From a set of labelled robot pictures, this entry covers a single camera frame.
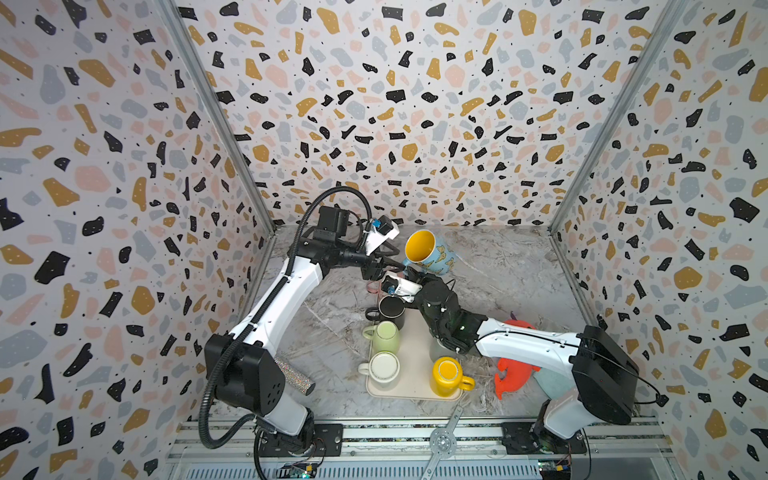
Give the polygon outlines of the pink mug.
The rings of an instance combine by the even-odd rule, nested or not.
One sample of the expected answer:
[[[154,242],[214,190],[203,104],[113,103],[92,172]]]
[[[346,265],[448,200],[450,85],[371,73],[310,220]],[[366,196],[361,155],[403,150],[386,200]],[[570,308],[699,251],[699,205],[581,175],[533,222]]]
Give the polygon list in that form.
[[[366,291],[371,295],[375,295],[377,299],[380,299],[386,295],[386,293],[381,288],[380,281],[369,281],[366,284]]]

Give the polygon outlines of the black mug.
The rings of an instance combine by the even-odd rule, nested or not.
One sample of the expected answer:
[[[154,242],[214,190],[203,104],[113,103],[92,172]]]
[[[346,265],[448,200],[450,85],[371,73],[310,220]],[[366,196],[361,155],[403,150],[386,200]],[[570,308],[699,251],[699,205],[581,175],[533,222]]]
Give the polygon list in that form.
[[[405,302],[397,296],[385,296],[376,306],[369,307],[365,311],[365,318],[371,322],[392,322],[398,330],[405,325]]]

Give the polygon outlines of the blue patterned mug yellow inside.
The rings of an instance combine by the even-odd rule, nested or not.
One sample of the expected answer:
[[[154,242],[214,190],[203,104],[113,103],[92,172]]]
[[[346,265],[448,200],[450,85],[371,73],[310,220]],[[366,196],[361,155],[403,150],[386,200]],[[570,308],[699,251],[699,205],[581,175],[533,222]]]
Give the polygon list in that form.
[[[445,275],[453,269],[455,260],[454,252],[430,230],[418,230],[406,241],[406,266],[419,267],[435,275]]]

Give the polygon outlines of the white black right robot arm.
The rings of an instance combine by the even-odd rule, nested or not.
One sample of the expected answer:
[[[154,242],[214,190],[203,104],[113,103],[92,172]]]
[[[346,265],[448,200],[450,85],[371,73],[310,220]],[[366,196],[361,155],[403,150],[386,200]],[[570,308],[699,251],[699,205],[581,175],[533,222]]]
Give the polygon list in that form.
[[[432,337],[458,355],[518,361],[572,380],[566,393],[542,405],[531,428],[536,439],[565,441],[599,421],[632,421],[639,369],[601,328],[572,333],[513,326],[464,309],[456,292],[432,275],[417,283],[412,306]]]

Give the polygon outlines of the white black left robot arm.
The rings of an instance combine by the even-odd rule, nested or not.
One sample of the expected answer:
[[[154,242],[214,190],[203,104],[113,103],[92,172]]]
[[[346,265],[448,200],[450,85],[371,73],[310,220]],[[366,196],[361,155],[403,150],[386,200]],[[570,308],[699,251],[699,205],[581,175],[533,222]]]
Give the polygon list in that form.
[[[229,334],[213,335],[204,348],[208,383],[198,417],[201,443],[218,449],[247,423],[259,435],[297,453],[315,442],[314,414],[285,392],[286,377],[276,362],[281,340],[309,294],[334,268],[358,267],[366,280],[404,269],[391,239],[363,233],[362,243],[303,235],[292,242],[283,268],[262,299]],[[248,413],[216,438],[209,427],[212,403],[219,400]]]

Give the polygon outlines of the grey mug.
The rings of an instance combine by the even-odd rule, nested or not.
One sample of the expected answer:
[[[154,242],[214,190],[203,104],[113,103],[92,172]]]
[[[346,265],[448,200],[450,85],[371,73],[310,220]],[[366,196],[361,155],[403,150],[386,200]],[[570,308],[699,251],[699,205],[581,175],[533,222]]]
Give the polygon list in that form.
[[[457,359],[458,354],[454,350],[443,346],[438,339],[432,339],[429,347],[429,357],[432,362],[436,362],[443,357]]]

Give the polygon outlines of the light green mug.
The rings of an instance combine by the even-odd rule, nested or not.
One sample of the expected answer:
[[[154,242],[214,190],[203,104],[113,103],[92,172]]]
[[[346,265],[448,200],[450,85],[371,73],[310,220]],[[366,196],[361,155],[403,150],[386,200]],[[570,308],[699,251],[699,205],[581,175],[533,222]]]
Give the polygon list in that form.
[[[400,347],[400,330],[391,321],[383,321],[376,325],[367,326],[362,335],[371,342],[372,354],[390,352],[396,354]]]

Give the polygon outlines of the white mug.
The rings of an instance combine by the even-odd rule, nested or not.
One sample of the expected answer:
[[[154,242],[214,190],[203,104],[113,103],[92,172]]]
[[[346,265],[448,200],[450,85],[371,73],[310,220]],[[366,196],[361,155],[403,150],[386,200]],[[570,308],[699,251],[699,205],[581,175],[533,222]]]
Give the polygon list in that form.
[[[374,354],[368,362],[361,363],[357,371],[377,388],[387,390],[397,385],[401,365],[396,354],[382,351]]]

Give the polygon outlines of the beige tray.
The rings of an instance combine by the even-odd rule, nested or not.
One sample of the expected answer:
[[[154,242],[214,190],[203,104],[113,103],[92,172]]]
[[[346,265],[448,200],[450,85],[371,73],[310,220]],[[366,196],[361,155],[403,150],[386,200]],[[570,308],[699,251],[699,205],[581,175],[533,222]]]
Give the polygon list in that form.
[[[399,381],[394,388],[382,390],[362,375],[365,378],[367,392],[378,398],[424,401],[458,400],[463,392],[452,398],[441,398],[432,392],[430,377],[434,362],[429,357],[429,347],[434,338],[419,310],[408,307],[406,302],[405,307],[405,325],[400,330],[400,347],[396,353],[401,365]],[[373,355],[369,341],[369,359]]]

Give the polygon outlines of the red shark plush toy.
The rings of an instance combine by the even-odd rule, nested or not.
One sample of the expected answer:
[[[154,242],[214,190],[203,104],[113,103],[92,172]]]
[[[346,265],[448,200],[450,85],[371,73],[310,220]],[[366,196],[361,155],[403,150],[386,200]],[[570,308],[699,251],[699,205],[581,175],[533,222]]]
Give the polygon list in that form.
[[[494,390],[499,400],[505,393],[520,390],[540,368],[516,360],[501,358],[496,363],[498,372],[494,376]]]

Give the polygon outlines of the glittery silver cylinder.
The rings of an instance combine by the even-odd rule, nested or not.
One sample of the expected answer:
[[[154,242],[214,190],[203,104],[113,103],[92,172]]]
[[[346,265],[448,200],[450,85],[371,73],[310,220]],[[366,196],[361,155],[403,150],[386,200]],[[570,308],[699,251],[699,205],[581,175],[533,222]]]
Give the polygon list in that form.
[[[280,357],[277,357],[275,361],[291,387],[304,396],[309,396],[314,391],[316,383],[307,375]]]

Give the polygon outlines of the teal cloth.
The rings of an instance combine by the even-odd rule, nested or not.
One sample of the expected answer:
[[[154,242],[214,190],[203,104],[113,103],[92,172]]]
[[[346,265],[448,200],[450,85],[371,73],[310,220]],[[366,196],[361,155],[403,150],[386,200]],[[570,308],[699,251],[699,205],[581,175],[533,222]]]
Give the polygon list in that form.
[[[571,376],[564,376],[547,369],[534,372],[533,378],[542,391],[553,400],[560,398],[575,387],[575,382]]]

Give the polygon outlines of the metal perforated bracket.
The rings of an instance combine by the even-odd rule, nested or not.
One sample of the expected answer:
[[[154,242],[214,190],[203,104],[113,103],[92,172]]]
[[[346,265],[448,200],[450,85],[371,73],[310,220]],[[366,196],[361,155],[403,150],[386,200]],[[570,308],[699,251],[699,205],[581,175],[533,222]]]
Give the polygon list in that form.
[[[429,439],[431,457],[425,466],[421,480],[430,480],[437,471],[437,467],[442,460],[448,459],[455,454],[457,440],[454,431],[463,414],[464,406],[457,404],[445,426],[436,428],[432,431]]]

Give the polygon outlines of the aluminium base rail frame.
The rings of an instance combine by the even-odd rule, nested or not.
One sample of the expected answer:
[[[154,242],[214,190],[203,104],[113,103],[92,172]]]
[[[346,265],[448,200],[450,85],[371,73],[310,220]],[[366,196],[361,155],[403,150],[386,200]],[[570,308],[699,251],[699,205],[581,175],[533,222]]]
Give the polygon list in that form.
[[[160,470],[161,479],[420,479],[431,457],[432,431],[446,417],[330,419],[319,422],[315,452],[264,457],[254,464],[254,433],[209,450],[196,426],[183,425]],[[562,453],[515,451],[513,422],[463,417],[454,431],[455,454],[432,479],[682,479],[658,423],[636,418],[627,426],[596,424],[577,433]]]

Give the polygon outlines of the aluminium corner post left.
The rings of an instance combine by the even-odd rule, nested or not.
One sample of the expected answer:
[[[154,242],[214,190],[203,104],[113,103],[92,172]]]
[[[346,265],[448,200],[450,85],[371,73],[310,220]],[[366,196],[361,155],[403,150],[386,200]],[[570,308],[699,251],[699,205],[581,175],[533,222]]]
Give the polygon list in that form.
[[[276,231],[275,224],[269,217],[267,208],[264,205],[251,171],[244,160],[243,153],[238,147],[234,133],[220,107],[216,93],[207,79],[203,64],[197,54],[194,42],[186,30],[183,19],[178,12],[176,3],[171,0],[159,0],[156,4],[163,21],[169,30],[171,39],[178,47],[179,57],[184,61],[189,71],[191,81],[199,93],[200,100],[210,116],[211,122],[219,134],[223,146],[233,163],[237,177],[243,184],[243,189],[253,207],[254,217],[269,236],[274,236]]]

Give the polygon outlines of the aluminium corner post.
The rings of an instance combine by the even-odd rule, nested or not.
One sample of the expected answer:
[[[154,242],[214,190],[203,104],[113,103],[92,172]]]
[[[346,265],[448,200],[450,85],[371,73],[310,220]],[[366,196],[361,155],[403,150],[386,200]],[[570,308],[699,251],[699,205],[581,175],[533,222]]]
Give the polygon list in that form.
[[[169,30],[171,39],[178,47],[179,57],[184,61],[189,71],[191,81],[199,93],[200,100],[210,116],[211,122],[219,134],[223,146],[233,163],[237,177],[243,184],[243,189],[253,207],[254,217],[269,236],[274,236],[276,231],[275,224],[269,217],[267,208],[264,205],[251,171],[244,160],[243,153],[238,147],[234,133],[220,107],[216,93],[207,79],[203,64],[197,54],[194,42],[186,30],[183,19],[178,12],[176,3],[171,0],[159,0],[156,4],[163,21]]]
[[[617,96],[616,103],[607,115],[603,126],[598,130],[596,139],[592,143],[585,161],[574,176],[573,182],[565,194],[565,198],[548,227],[548,233],[552,238],[555,238],[556,232],[564,226],[567,214],[576,203],[580,189],[588,183],[590,173],[606,149],[614,131],[628,113],[633,104],[633,98],[640,90],[650,68],[654,65],[679,17],[684,13],[687,4],[688,1],[684,0],[670,0],[666,2],[654,26],[654,30],[651,32],[651,36],[639,56],[636,66]]]

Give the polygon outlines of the aluminium corner post right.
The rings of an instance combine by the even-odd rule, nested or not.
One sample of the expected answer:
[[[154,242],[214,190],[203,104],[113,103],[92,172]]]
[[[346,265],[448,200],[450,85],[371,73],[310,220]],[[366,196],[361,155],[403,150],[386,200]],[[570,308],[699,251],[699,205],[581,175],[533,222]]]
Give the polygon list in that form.
[[[573,182],[565,194],[565,198],[548,227],[548,233],[552,238],[555,238],[556,232],[564,226],[567,214],[576,203],[580,189],[588,183],[590,173],[606,149],[614,131],[628,113],[633,104],[633,98],[640,90],[650,68],[654,65],[679,17],[684,13],[687,4],[688,1],[684,0],[670,0],[666,2],[654,26],[654,30],[651,32],[651,36],[639,56],[636,66],[617,96],[616,103],[607,115],[603,126],[598,130],[596,139],[592,143],[585,161],[574,176]]]

